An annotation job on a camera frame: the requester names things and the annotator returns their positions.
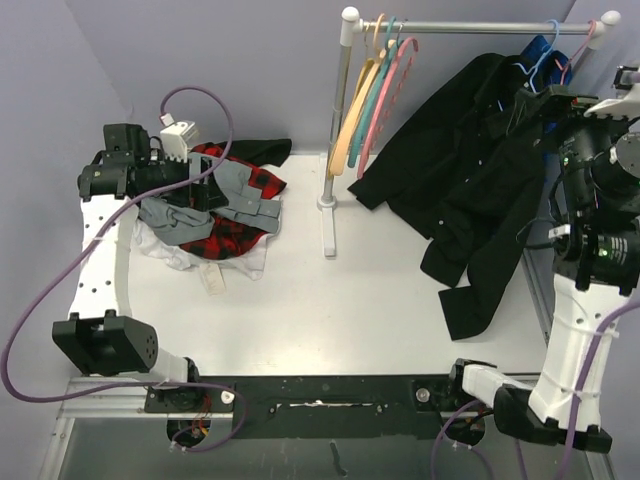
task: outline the red plaid shirt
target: red plaid shirt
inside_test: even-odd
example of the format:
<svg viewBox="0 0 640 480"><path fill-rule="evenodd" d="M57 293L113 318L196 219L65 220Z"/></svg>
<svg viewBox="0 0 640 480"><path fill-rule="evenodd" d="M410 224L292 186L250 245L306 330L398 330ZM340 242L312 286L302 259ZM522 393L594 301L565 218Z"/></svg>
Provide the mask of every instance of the red plaid shirt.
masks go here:
<svg viewBox="0 0 640 480"><path fill-rule="evenodd" d="M193 151L214 157L222 155L222 148L213 143L198 145ZM237 158L228 157L228 159L251 168L249 186L262 190L262 198L265 200L275 197L287 186L285 182L262 168L255 167ZM259 228L234 222L215 214L212 214L212 216L214 225L209 238L183 243L180 245L182 250L209 260L239 257L251 250L260 240L260 237L266 233Z"/></svg>

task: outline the black coat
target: black coat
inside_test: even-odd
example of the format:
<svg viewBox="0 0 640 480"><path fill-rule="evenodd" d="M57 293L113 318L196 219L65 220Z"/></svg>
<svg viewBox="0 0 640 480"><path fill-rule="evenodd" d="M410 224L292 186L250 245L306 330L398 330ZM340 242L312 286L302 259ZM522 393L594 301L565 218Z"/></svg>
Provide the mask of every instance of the black coat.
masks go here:
<svg viewBox="0 0 640 480"><path fill-rule="evenodd" d="M436 92L385 145L349 190L369 209L386 201L426 239L420 268L455 287L440 292L453 340L491 322L522 254L516 234L536 216L544 163L533 148L541 125L518 136L486 127L527 81L521 57L475 58ZM536 79L537 89L542 87Z"/></svg>

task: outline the hanger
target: hanger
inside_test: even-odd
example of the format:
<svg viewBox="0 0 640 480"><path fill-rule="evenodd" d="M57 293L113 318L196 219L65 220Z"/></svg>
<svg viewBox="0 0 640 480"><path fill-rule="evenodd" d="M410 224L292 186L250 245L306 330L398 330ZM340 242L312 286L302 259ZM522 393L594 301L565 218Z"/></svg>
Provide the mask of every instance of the hanger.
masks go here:
<svg viewBox="0 0 640 480"><path fill-rule="evenodd" d="M364 60L364 64L362 65L362 68L360 69L358 80L356 81L356 89L355 89L355 92L353 92L353 99L351 100L352 103L353 103L353 100L355 100L356 95L358 95L358 92L362 88L362 82L364 82L364 79L367 77L367 73L369 73L369 70L371 70L371 67L374 64L373 57L369 56L369 44L367 43L367 34L369 33L369 28L371 28L371 23L373 23L373 21L367 24L367 28L364 31L365 60Z"/></svg>
<svg viewBox="0 0 640 480"><path fill-rule="evenodd" d="M356 95L358 95L358 92L360 92L360 89L362 88L362 83L364 82L364 79L367 78L367 74L371 70L371 67L373 67L373 64L376 61L375 60L376 57L380 55L380 49L378 48L378 30L380 29L380 24L385 18L386 18L385 14L381 13L376 22L376 28L373 33L374 54L372 56L369 56L369 45L367 44L367 33L369 32L369 28L371 28L372 22L369 22L364 32L364 45L365 45L365 52L366 52L367 58L364 61L364 65L362 65L362 68L360 69L360 75L358 75L358 81L356 82L356 89L353 92L353 100L355 100Z"/></svg>
<svg viewBox="0 0 640 480"><path fill-rule="evenodd" d="M402 60L402 58L404 58L405 53L410 46L413 47L413 52L411 52L411 56L409 57L407 66L402 72L402 76L400 77L400 81L398 82L398 85L396 87L396 91L391 96L391 106L389 107L389 109L387 109L384 112L384 114L382 115L382 121L380 122L381 124L378 125L379 123L378 119L380 117L380 113L382 111L382 106L384 105L385 98L389 93L391 81L393 80L393 77L398 71L398 65L400 64L400 61ZM418 41L414 37L409 37L405 39L400 45L400 48L398 49L398 53L393 60L393 64L391 65L391 69L389 70L389 73L387 74L387 77L384 80L382 89L380 90L380 96L378 97L376 108L373 112L373 118L371 120L371 124L369 125L369 131L367 132L367 137L362 147L362 154L360 155L360 163L358 164L358 178L362 178L362 175L364 174L364 169L367 166L367 162L369 161L369 153L371 151L371 148L373 148L373 144L375 143L378 134L382 131L382 122L384 122L384 120L389 118L391 107L393 107L393 105L396 103L398 92L404 85L404 81L406 80L407 75L409 74L409 69L411 68L411 65L413 65L413 61L415 59L415 55L418 53L418 50L419 50Z"/></svg>
<svg viewBox="0 0 640 480"><path fill-rule="evenodd" d="M331 151L331 155L329 156L329 174L330 175L340 176L344 172L344 165L347 162L349 145L351 144L351 140L353 138L356 127L358 125L360 115L362 114L364 102L367 98L369 91L371 90L374 80L378 75L382 62L384 61L387 55L386 49L380 49L377 44L380 24L382 23L384 18L385 18L384 14L378 17L378 22L376 24L376 28L373 33L373 43L374 43L373 46L376 52L378 52L378 55L374 59L374 64L371 67L371 70L369 70L366 78L362 82L360 91L357 93L353 102L351 103L351 106L349 107L349 112L347 113L344 119L344 123L342 125L342 128L340 129L340 133L338 134L338 139L336 140L336 143L333 146L333 149Z"/></svg>
<svg viewBox="0 0 640 480"><path fill-rule="evenodd" d="M349 148L349 157L347 159L347 165L349 168L354 168L356 166L356 161L358 159L358 152L362 148L362 144L364 141L364 137L369 130L369 124L371 123L371 117L373 115L373 108L375 106L376 100L378 99L378 95L380 94L380 89L382 88L382 82L387 72L389 71L389 67L391 66L391 60L395 57L398 51L398 45L395 40L391 39L391 30L393 29L393 25L396 21L396 17L391 17L389 19L389 23L387 26L387 35L384 40L384 48L387 52L387 55L384 59L384 63L380 67L380 71L378 76L376 77L373 85L371 86L371 90L367 95L365 100L362 114L360 119L358 120L358 126L356 127L356 131L354 133L353 139L351 140L351 147Z"/></svg>
<svg viewBox="0 0 640 480"><path fill-rule="evenodd" d="M553 52L553 47L555 46L556 42L558 41L558 37L560 36L560 24L558 23L558 21L552 19L552 20L547 20L547 23L553 23L553 26L555 27L555 36L553 38L553 42L551 43L551 45L546 45L547 48L544 49L544 51L542 52L542 55L540 55L540 58L538 59L536 64L533 67L531 67L529 70L524 68L524 65L522 65L521 63L511 64L514 67L519 67L520 70L522 70L522 73L524 73L526 76L529 77L529 85L531 85L531 90L533 91L533 93L538 93L536 91L536 87L534 86L533 78L538 74L538 69L540 68L540 65L542 65L542 62L544 62L544 60Z"/></svg>

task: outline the clothing rack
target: clothing rack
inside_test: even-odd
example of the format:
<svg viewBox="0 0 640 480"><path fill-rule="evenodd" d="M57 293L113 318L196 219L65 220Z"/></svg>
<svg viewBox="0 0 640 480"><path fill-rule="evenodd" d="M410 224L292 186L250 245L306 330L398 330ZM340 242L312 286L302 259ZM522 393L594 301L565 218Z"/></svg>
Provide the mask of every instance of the clothing rack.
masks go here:
<svg viewBox="0 0 640 480"><path fill-rule="evenodd" d="M587 44L585 52L582 54L574 71L579 69L589 58L594 50L599 49L607 33L620 21L620 13L609 11L602 15L596 22L596 28ZM318 208L322 212L322 241L325 257L336 255L336 233L334 223L334 212L337 207L336 198L333 194L334 177L329 172L329 156L335 144L344 109L345 90L347 86L347 76L349 74L349 64L351 61L351 47L356 34L367 31L375 26L375 22L365 22L360 18L360 13L355 7L347 7L342 11L342 29L340 31L340 60L338 67L338 80L336 82L336 92L333 103L333 117L331 119L331 132L329 137L329 151L327 154L327 165L325 169L324 188L322 195L318 199ZM380 28L386 31L388 22L382 22ZM587 35L590 31L589 23L560 23L559 33L561 35ZM521 34L521 35L548 35L556 32L556 27L550 23L503 23L503 22L398 22L392 25L392 32L402 33L458 33L458 34Z"/></svg>

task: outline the white plastic part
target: white plastic part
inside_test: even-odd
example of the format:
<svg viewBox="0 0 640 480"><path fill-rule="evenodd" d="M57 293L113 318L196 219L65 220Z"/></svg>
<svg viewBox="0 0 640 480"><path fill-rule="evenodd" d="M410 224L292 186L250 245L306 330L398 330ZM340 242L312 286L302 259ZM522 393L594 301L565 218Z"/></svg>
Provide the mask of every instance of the white plastic part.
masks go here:
<svg viewBox="0 0 640 480"><path fill-rule="evenodd" d="M231 392L227 392L226 390L224 390L221 394L220 394L220 401L222 403L224 403L225 405L231 405L231 403L233 403L233 400L236 398L236 396L231 393Z"/></svg>
<svg viewBox="0 0 640 480"><path fill-rule="evenodd" d="M82 202L84 219L83 248L96 237L104 222L115 213L128 198L116 200L113 195L95 195ZM138 209L124 212L115 226L99 240L96 249L82 262L80 279L69 314L82 318L102 318L105 311L115 310L116 315L131 316L129 305L129 252L133 225Z"/></svg>
<svg viewBox="0 0 640 480"><path fill-rule="evenodd" d="M531 392L529 407L545 422L558 420L559 428L569 425L573 391L582 368L589 343L604 317L629 302L619 294L618 287L591 284L581 292L575 283L554 275L556 308L544 367ZM589 425L600 426L600 388L609 356L612 338L617 336L614 322L602 336L593 366L580 393L576 429L586 431Z"/></svg>
<svg viewBox="0 0 640 480"><path fill-rule="evenodd" d="M198 137L195 122L176 122L160 132L162 148L168 160L187 162L189 142Z"/></svg>
<svg viewBox="0 0 640 480"><path fill-rule="evenodd" d="M519 382L486 365L467 365L462 374L462 389L482 403L493 408L496 392L503 385L531 390L531 385Z"/></svg>
<svg viewBox="0 0 640 480"><path fill-rule="evenodd" d="M156 389L170 389L175 387L163 387L164 382L188 381L189 366L187 360L170 354L162 348L158 348L158 357L154 366L146 373L127 372L120 377L133 378L139 382L157 382Z"/></svg>
<svg viewBox="0 0 640 480"><path fill-rule="evenodd" d="M175 123L175 120L173 119L173 116L167 112L164 115L160 115L160 122L165 127L168 127L169 125L173 125Z"/></svg>
<svg viewBox="0 0 640 480"><path fill-rule="evenodd" d="M609 98L594 105L586 111L585 116L596 117L612 116L615 119L633 119L640 116L640 83L631 87L631 90L621 98Z"/></svg>
<svg viewBox="0 0 640 480"><path fill-rule="evenodd" d="M336 256L336 229L333 219L335 207L320 207L322 213L322 253L325 257Z"/></svg>
<svg viewBox="0 0 640 480"><path fill-rule="evenodd" d="M353 45L354 26L360 20L360 12L356 7L347 7L342 11L342 29L340 30L340 45Z"/></svg>
<svg viewBox="0 0 640 480"><path fill-rule="evenodd" d="M596 24L596 29L591 36L591 40L587 44L591 50L599 50L604 44L606 37L611 29L620 23L622 15L616 10L609 10L600 17L600 21Z"/></svg>
<svg viewBox="0 0 640 480"><path fill-rule="evenodd" d="M571 233L571 225L560 225L559 227L549 230L549 240L565 237Z"/></svg>
<svg viewBox="0 0 640 480"><path fill-rule="evenodd" d="M326 182L333 182L331 179L327 179L324 175L327 167L327 155L321 154L319 158L319 172L323 172L320 175L320 189L325 187ZM336 256L336 228L334 221L334 211L337 207L337 200L335 196L331 196L329 200L325 200L323 195L318 197L318 209L322 216L322 253L327 258Z"/></svg>

